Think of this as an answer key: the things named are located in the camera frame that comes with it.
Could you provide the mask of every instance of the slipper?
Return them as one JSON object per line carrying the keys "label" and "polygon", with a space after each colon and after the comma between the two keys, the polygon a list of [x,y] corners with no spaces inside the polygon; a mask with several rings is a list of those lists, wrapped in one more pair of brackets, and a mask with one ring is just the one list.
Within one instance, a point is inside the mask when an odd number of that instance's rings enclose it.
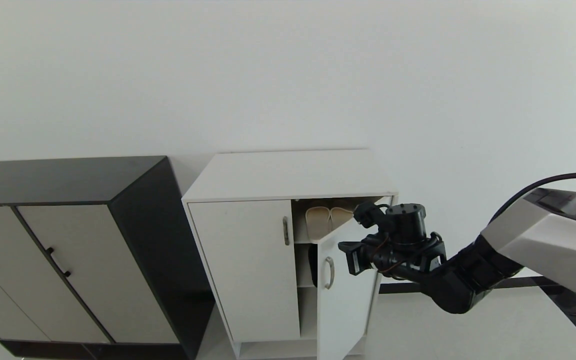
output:
{"label": "slipper", "polygon": [[330,223],[330,209],[313,202],[310,209],[306,210],[306,230],[311,240],[320,240],[332,230]]}
{"label": "slipper", "polygon": [[353,207],[343,200],[334,201],[333,206],[330,209],[330,219],[332,219],[332,230],[335,230],[353,218]]}

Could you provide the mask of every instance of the shelf compartment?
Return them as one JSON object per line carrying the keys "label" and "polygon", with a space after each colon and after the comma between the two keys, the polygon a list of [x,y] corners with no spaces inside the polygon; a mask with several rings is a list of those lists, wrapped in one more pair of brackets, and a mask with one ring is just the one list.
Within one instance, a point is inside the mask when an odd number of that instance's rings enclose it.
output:
{"label": "shelf compartment", "polygon": [[297,290],[299,301],[299,327],[301,340],[317,339],[317,288],[304,287]]}
{"label": "shelf compartment", "polygon": [[294,263],[297,271],[298,288],[314,288],[311,264],[308,259],[308,250],[311,244],[296,244],[294,246]]}
{"label": "shelf compartment", "polygon": [[379,201],[383,196],[368,196],[368,197],[342,197],[342,198],[322,198],[322,199],[302,199],[302,200],[293,200],[291,203],[292,206],[292,230],[294,234],[294,243],[295,244],[318,244],[321,240],[311,240],[308,237],[308,229],[306,227],[306,210],[311,207],[311,203],[313,201],[322,201],[328,207],[331,207],[335,201],[341,200],[345,201],[350,205],[350,207],[354,208],[357,205],[364,203],[366,201],[371,201],[373,203]]}

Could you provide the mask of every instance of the white cabinet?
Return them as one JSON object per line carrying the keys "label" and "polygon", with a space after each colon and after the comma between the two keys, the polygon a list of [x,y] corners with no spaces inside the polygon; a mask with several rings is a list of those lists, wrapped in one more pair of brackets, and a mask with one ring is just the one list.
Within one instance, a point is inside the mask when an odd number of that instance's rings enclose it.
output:
{"label": "white cabinet", "polygon": [[316,201],[391,205],[397,196],[369,150],[213,157],[183,205],[238,359],[363,354],[380,276],[350,275],[338,243],[377,229],[350,219],[311,240],[305,212]]}

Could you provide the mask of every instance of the gray robot arm casing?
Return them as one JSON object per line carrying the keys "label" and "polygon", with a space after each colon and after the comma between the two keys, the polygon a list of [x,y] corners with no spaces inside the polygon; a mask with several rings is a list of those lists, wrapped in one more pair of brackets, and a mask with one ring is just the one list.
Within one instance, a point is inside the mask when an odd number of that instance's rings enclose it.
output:
{"label": "gray robot arm casing", "polygon": [[576,292],[576,192],[535,189],[481,235],[499,254]]}

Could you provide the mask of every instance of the cabinet handle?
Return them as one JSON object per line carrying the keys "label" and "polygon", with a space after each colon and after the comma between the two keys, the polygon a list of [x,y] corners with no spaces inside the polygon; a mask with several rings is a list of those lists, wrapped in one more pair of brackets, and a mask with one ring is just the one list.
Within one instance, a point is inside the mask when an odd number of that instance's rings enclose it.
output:
{"label": "cabinet handle", "polygon": [[283,217],[283,243],[290,246],[290,239],[288,239],[288,216]]}
{"label": "cabinet handle", "polygon": [[[52,262],[55,264],[55,266],[57,266],[57,262],[55,261],[55,258],[53,258],[53,253],[55,252],[55,249],[52,247],[49,247],[46,249],[46,253],[48,253],[48,255],[50,255],[50,259],[52,259]],[[68,278],[68,276],[73,275],[73,273],[71,273],[70,271],[66,271],[66,272],[62,272],[63,276]]]}
{"label": "cabinet handle", "polygon": [[332,257],[330,256],[328,256],[325,261],[330,266],[330,282],[325,284],[324,288],[330,289],[332,287],[332,283],[335,282],[335,262],[332,260]]}

